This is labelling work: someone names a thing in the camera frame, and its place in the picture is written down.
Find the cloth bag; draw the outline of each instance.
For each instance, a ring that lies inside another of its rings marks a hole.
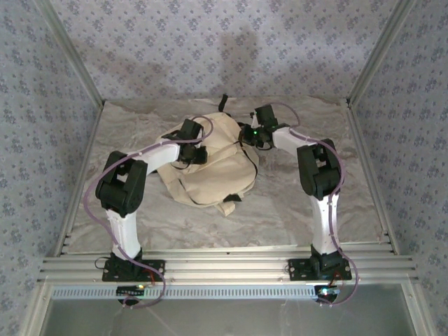
[[[185,168],[185,164],[175,162],[165,164],[157,172],[177,202],[198,208],[215,206],[227,216],[235,210],[235,201],[241,201],[244,193],[252,189],[258,173],[258,155],[239,141],[241,128],[230,116],[217,112],[206,117],[213,122],[213,132],[201,143],[206,146],[207,163]],[[210,131],[207,120],[198,118],[195,122],[203,126],[204,134]]]

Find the metal base plate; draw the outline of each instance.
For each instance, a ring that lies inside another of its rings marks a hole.
[[[142,264],[155,268],[160,273],[165,274],[165,261],[164,260],[142,260]],[[137,276],[133,274],[120,272],[111,260],[107,260],[104,263],[103,277],[104,282],[148,282],[154,280],[154,282],[161,282],[161,278],[154,272],[148,269],[142,269]]]
[[[309,259],[290,259],[288,260],[288,273],[291,281],[331,281],[336,274],[340,275],[335,280],[351,280],[350,264],[343,259],[340,267],[331,269],[328,272],[317,274],[311,265]]]

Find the white fabric sheet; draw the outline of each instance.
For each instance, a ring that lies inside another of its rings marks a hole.
[[[250,122],[249,113],[268,102],[286,102],[297,109],[303,134],[330,138],[346,165],[347,178],[338,206],[339,238],[342,242],[375,242],[382,227],[347,122],[347,108],[317,98],[230,98],[225,111]],[[84,191],[104,168],[109,153],[135,151],[151,144],[158,135],[179,124],[186,116],[217,111],[219,99],[106,102],[94,140]],[[280,123],[295,123],[290,111],[275,106]],[[312,241],[312,210],[300,187],[298,164],[287,153],[273,149],[258,152],[259,175],[253,189],[225,218],[217,209],[198,209],[175,202],[157,174],[146,180],[143,203],[137,214],[143,249],[188,249],[297,244]],[[94,195],[90,207],[106,219]],[[108,252],[111,239],[94,223],[80,204],[70,238],[69,253]]]

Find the robotic arm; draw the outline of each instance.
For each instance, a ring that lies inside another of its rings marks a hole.
[[[278,124],[272,106],[255,109],[252,125],[242,125],[240,139],[256,148],[266,150],[278,148],[297,159],[300,183],[311,202],[314,236],[311,244],[311,258],[307,260],[289,260],[291,281],[294,280],[331,280],[335,273],[340,279],[351,279],[349,262],[342,257],[336,245],[337,238],[337,201],[339,193],[330,194],[341,179],[341,168],[337,158],[321,144],[306,141],[307,136],[290,132],[289,125]],[[333,149],[334,143],[325,139],[322,142]],[[330,224],[334,229],[334,244]]]
[[[112,268],[107,273],[114,273],[115,280],[133,279],[139,273],[138,267],[130,263],[118,247],[130,258],[142,262],[142,250],[137,237],[137,209],[143,200],[146,176],[171,162],[183,162],[187,165],[206,163],[207,151],[204,146],[200,146],[199,141],[173,142],[199,139],[202,138],[202,133],[203,127],[199,123],[186,119],[179,131],[164,136],[161,142],[168,143],[142,153],[138,160],[128,159],[99,181],[95,195],[101,201],[101,207],[106,210],[112,233],[118,241],[118,244],[114,244],[111,259],[106,265]],[[129,154],[132,153],[112,152],[104,169]]]

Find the floral wallpaper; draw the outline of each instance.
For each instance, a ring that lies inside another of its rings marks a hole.
[[[105,99],[346,97],[395,0],[52,0]]]
[[[16,335],[97,107],[31,0],[0,3],[0,335]]]
[[[402,253],[448,335],[446,1],[417,1],[356,111]]]

